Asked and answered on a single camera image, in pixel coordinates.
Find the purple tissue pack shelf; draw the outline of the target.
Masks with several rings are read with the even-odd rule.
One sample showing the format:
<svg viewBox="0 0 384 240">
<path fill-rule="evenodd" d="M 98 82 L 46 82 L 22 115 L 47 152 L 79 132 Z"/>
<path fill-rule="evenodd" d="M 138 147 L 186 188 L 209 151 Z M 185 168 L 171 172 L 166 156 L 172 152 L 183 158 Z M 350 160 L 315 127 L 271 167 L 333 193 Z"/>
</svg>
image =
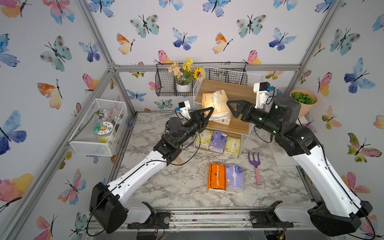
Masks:
<svg viewBox="0 0 384 240">
<path fill-rule="evenodd" d="M 245 190 L 243 168 L 239 165 L 225 165 L 227 191 L 242 192 Z"/>
</svg>

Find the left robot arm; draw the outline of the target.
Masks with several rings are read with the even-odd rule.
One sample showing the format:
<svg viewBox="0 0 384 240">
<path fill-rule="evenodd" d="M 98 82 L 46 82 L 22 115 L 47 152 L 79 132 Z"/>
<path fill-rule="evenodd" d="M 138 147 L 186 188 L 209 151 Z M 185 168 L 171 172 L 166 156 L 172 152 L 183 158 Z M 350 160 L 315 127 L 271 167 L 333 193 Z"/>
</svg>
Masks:
<svg viewBox="0 0 384 240">
<path fill-rule="evenodd" d="M 178 117 L 170 118 L 161 140 L 140 163 L 114 181 L 106 185 L 99 182 L 93 187 L 90 213 L 104 233 L 116 231 L 129 215 L 133 216 L 134 223 L 147 221 L 151 212 L 145 215 L 125 208 L 124 204 L 149 178 L 173 163 L 182 152 L 183 143 L 207 127 L 213 112 L 212 107 L 190 112 L 185 123 Z"/>
</svg>

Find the beige tissue pack top shelf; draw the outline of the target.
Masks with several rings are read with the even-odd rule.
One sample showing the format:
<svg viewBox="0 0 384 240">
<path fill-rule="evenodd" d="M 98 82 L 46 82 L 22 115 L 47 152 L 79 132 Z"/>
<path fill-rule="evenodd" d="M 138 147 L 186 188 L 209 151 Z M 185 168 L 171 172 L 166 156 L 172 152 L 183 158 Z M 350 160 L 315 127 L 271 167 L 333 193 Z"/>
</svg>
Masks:
<svg viewBox="0 0 384 240">
<path fill-rule="evenodd" d="M 215 110 L 210 117 L 210 121 L 229 125 L 232 113 L 227 106 L 228 97 L 225 90 L 218 90 L 214 93 L 203 94 L 202 106 L 203 108 L 213 107 Z"/>
</svg>

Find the orange tissue pack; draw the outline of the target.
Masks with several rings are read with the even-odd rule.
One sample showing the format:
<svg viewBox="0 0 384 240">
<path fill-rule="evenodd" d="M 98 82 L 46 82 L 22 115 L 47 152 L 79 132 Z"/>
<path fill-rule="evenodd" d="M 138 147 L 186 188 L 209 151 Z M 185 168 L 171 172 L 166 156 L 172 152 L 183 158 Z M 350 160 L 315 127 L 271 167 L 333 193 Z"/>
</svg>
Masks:
<svg viewBox="0 0 384 240">
<path fill-rule="evenodd" d="M 226 190 L 226 167 L 221 164 L 210 164 L 208 172 L 208 191 L 224 193 Z"/>
</svg>

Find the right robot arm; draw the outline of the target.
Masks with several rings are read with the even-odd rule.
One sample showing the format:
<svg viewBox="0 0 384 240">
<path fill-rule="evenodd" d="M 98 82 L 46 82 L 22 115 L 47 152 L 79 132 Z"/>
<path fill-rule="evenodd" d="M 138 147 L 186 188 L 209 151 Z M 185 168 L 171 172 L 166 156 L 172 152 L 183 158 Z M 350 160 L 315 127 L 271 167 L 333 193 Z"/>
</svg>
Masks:
<svg viewBox="0 0 384 240">
<path fill-rule="evenodd" d="M 261 105 L 261 101 L 227 101 L 234 118 L 274 136 L 275 142 L 305 171 L 322 198 L 309 206 L 279 203 L 273 208 L 274 215 L 281 222 L 312 225 L 330 237 L 356 232 L 362 225 L 361 219 L 368 218 L 373 207 L 343 182 L 314 133 L 296 123 L 301 104 L 291 96 L 277 95 L 268 112 Z"/>
</svg>

